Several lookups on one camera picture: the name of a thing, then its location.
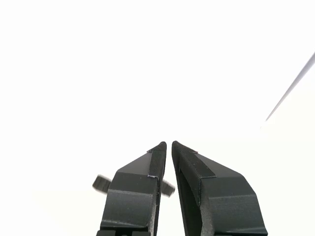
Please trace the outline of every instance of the black plastic part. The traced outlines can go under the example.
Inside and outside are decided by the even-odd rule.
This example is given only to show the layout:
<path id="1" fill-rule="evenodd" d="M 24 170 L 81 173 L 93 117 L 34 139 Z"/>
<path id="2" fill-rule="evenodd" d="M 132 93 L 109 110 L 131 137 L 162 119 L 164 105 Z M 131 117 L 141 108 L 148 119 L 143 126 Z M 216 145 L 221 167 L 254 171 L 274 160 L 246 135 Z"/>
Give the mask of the black plastic part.
<path id="1" fill-rule="evenodd" d="M 97 236 L 156 236 L 166 143 L 120 168 L 107 192 Z"/>
<path id="2" fill-rule="evenodd" d="M 172 157 L 186 236 L 267 236 L 245 178 L 175 141 Z"/>
<path id="3" fill-rule="evenodd" d="M 175 187 L 170 185 L 168 182 L 163 181 L 162 183 L 162 194 L 170 197 L 175 192 Z"/>
<path id="4" fill-rule="evenodd" d="M 98 175 L 93 183 L 93 188 L 95 188 L 95 190 L 98 190 L 102 193 L 107 193 L 111 183 L 112 183 L 111 180 Z"/>

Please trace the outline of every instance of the white background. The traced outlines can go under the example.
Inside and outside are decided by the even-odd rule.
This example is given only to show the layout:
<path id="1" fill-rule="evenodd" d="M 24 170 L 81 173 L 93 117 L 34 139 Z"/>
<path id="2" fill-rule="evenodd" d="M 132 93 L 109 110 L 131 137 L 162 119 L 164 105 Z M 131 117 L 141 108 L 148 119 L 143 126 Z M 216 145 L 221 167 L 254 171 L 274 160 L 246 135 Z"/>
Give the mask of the white background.
<path id="1" fill-rule="evenodd" d="M 93 236 L 92 189 L 161 141 L 242 173 L 270 236 L 312 235 L 313 1 L 0 1 L 0 235 Z M 178 192 L 158 235 L 184 235 Z"/>

